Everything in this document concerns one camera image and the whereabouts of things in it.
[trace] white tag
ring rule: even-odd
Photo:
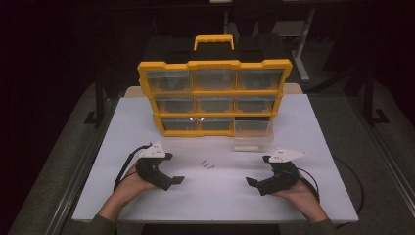
[[[143,153],[140,154],[142,158],[164,158],[165,152],[160,142],[150,146]]]
[[[307,152],[277,148],[268,161],[270,163],[286,163],[305,156],[308,156]]]

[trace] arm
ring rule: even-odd
[[[336,229],[329,216],[324,212],[307,186],[300,180],[292,188],[273,193],[272,195],[286,199],[305,216],[310,223],[306,234],[336,234]]]
[[[125,175],[83,234],[113,234],[115,222],[122,208],[142,192],[157,188],[138,176],[135,166]]]

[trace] hand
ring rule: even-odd
[[[292,203],[307,218],[310,224],[329,218],[317,199],[301,180],[298,180],[292,188],[273,193],[272,195]]]
[[[142,192],[157,187],[138,176],[135,165],[125,174],[115,191],[101,207],[98,215],[116,222],[122,208]]]

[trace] plastic drawer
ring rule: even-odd
[[[196,130],[194,117],[164,117],[161,119],[165,130]]]
[[[156,96],[160,113],[191,113],[193,96]]]
[[[197,96],[197,112],[224,113],[233,111],[233,96]]]
[[[230,130],[231,117],[200,117],[198,118],[201,130]]]
[[[195,90],[233,90],[234,70],[193,70]]]
[[[271,121],[235,120],[235,151],[265,152],[274,141]]]
[[[284,70],[239,70],[238,89],[266,90],[276,89]]]
[[[276,96],[237,96],[236,112],[267,113],[272,111]]]
[[[190,73],[187,70],[146,71],[146,76],[154,93],[192,90]]]

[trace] black cable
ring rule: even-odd
[[[150,144],[150,145],[143,145],[143,146],[141,146],[141,147],[137,148],[136,150],[134,150],[134,152],[132,152],[132,153],[128,156],[127,160],[125,161],[124,165],[122,166],[121,171],[119,172],[118,176],[116,177],[115,184],[114,184],[114,190],[115,190],[115,188],[118,186],[118,184],[120,183],[120,180],[121,180],[122,176],[124,175],[125,170],[127,169],[128,165],[131,163],[132,158],[134,158],[134,155],[135,155],[138,151],[140,151],[140,150],[142,150],[142,149],[148,149],[150,146],[152,146],[152,144]]]
[[[131,163],[132,158],[134,158],[134,155],[142,149],[150,148],[150,146],[152,146],[152,143],[150,143],[150,145],[143,145],[143,146],[137,148],[136,150],[134,150],[134,152],[132,152],[128,156],[127,160],[125,161],[124,165],[122,166],[121,171],[119,172],[118,176],[116,177],[116,180],[115,180],[115,183],[114,183],[114,191],[115,191],[116,187],[118,187],[119,183],[122,182],[122,180],[124,180],[126,177],[130,176],[131,174],[137,173],[137,171],[135,171],[133,173],[129,173],[129,174],[125,175],[125,177],[122,178],[122,176],[125,173],[125,170],[128,168],[128,165]],[[116,228],[116,223],[115,223],[114,235],[117,235],[117,234],[118,234],[118,230]]]
[[[342,160],[340,160],[340,159],[338,159],[338,158],[336,158],[336,157],[334,157],[333,156],[333,159],[334,160],[336,160],[336,161],[338,161],[339,163],[341,163],[342,165],[344,165],[352,174],[353,174],[353,176],[354,176],[354,178],[356,179],[356,181],[357,181],[357,183],[359,184],[359,187],[360,187],[360,205],[359,205],[359,207],[357,208],[357,210],[356,210],[356,213],[357,214],[360,214],[360,212],[362,211],[362,209],[363,209],[363,206],[364,206],[364,201],[365,201],[365,195],[364,195],[364,187],[363,187],[363,184],[362,184],[362,181],[360,180],[360,178],[359,178],[359,176],[357,175],[357,173],[356,172],[354,172],[354,170],[353,169],[351,169],[351,167],[350,166],[348,166],[348,164],[346,164],[345,162],[343,162]],[[336,229],[340,229],[340,228],[342,228],[342,227],[344,227],[344,226],[346,226],[346,225],[348,225],[348,223],[344,223],[344,224],[340,224],[340,225],[338,225],[338,226],[336,226]]]
[[[125,175],[120,181],[119,181],[119,183],[118,183],[118,185],[124,180],[124,179],[126,179],[128,176],[130,176],[130,175],[133,175],[133,174],[135,174],[135,173],[137,173],[137,171],[134,171],[134,172],[132,172],[132,173],[129,173],[129,174],[127,174],[127,175]]]
[[[306,170],[301,169],[301,168],[297,168],[297,169],[301,170],[302,172],[304,172],[306,174],[308,174],[308,176],[310,176],[312,178],[312,181],[314,181],[314,184],[315,184],[315,190],[317,191],[317,194],[320,194],[320,191],[318,190],[318,184],[317,184],[317,181],[315,181],[315,178],[310,173],[308,173]]]

